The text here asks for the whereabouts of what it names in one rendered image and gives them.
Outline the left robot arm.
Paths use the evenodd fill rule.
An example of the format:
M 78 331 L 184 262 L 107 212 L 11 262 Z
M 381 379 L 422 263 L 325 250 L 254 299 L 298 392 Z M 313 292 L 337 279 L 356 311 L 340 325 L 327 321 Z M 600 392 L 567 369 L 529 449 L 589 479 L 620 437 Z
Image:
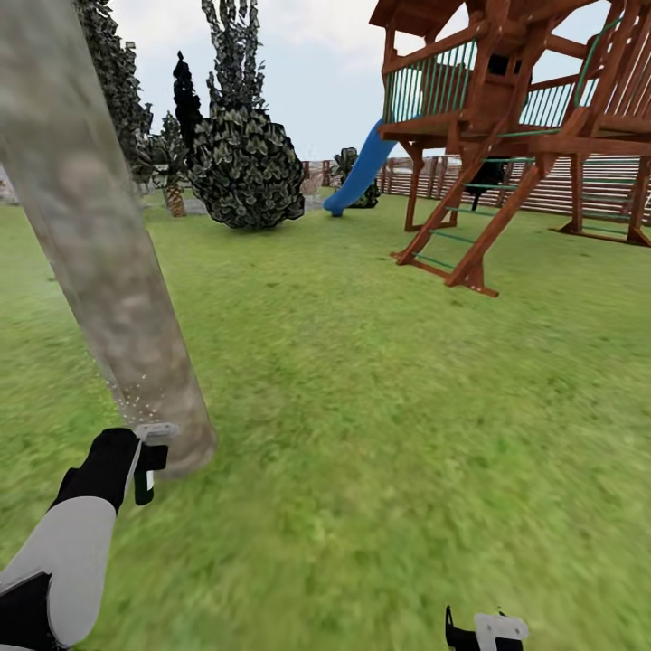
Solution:
M 54 505 L 0 571 L 0 651 L 69 651 L 91 632 L 131 478 L 165 468 L 168 448 L 149 440 L 178 432 L 160 421 L 105 431 L 82 466 L 68 469 Z

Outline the pesticide atomizer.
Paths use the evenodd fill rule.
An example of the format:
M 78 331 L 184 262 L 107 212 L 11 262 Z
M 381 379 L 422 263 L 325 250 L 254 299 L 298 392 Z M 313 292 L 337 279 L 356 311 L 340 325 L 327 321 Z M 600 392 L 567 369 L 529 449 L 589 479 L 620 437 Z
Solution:
M 137 505 L 143 505 L 151 502 L 153 496 L 155 496 L 155 475 L 154 471 L 143 471 L 141 473 L 135 473 L 135 499 Z

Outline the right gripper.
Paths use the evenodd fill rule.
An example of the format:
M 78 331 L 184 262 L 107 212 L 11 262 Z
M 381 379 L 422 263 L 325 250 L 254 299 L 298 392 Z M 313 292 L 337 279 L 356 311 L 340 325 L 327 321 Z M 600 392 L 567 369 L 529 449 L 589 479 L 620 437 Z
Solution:
M 454 646 L 456 651 L 481 651 L 476 641 L 476 633 L 463 631 L 453 627 L 450 620 L 449 606 L 446 607 L 446 641 L 448 646 Z M 520 645 L 514 639 L 496 638 L 496 651 L 521 651 Z

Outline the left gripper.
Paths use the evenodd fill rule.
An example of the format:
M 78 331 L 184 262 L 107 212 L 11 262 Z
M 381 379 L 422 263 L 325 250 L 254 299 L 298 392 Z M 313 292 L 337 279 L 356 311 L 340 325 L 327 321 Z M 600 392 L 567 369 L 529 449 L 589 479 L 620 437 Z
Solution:
M 143 456 L 134 472 L 160 470 L 165 468 L 166 454 L 168 448 L 165 445 L 149 446 L 143 445 Z

